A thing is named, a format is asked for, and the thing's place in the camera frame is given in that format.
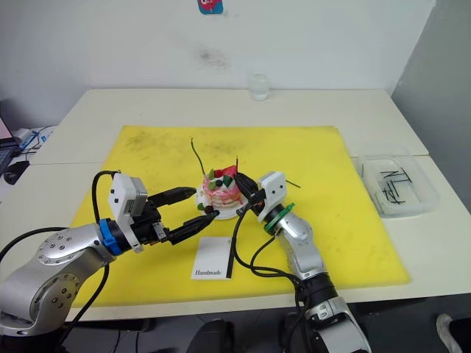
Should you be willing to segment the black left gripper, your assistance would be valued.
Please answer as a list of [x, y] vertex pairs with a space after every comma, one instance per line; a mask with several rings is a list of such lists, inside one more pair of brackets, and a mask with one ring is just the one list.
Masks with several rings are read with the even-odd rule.
[[186, 221], [181, 227], [173, 230], [164, 227], [161, 215], [156, 207], [171, 205], [189, 199], [196, 193], [196, 188], [177, 187], [147, 197], [140, 215], [132, 217], [131, 229], [142, 245], [153, 245], [169, 241], [176, 245], [200, 233], [216, 218], [215, 213], [201, 215]]

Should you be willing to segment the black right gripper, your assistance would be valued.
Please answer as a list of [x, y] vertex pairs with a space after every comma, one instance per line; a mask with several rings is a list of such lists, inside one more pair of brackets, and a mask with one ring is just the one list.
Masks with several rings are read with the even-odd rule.
[[239, 217], [243, 217], [247, 213], [253, 213], [259, 216], [265, 207], [265, 190], [259, 189], [258, 184], [253, 179], [241, 172], [234, 174], [234, 181], [238, 189], [247, 199], [247, 204], [238, 208], [236, 214]]

